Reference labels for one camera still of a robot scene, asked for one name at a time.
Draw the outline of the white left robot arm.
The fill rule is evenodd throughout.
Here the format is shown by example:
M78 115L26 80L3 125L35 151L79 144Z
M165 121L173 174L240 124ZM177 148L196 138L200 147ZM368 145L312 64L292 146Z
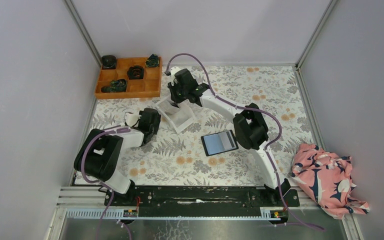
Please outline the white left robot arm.
M90 184L99 183L116 192L116 199L124 206L132 204L135 192L133 181L117 170L124 150L143 147L158 133L160 113L144 108L138 114L127 112L124 125L108 129L92 129L81 146L73 168Z

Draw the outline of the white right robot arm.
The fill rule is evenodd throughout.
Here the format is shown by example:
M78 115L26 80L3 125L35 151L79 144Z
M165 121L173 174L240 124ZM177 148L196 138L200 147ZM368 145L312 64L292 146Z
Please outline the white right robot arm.
M262 172L264 185L270 188L266 193L267 201L273 206L281 205L287 199L285 190L280 187L285 177L282 176L269 147L269 127L263 117L268 113L254 103L239 106L232 100L222 98L214 92L210 84L198 83L186 68L172 67L164 73L172 77L167 87L174 103L189 101L231 120L237 143L250 151Z

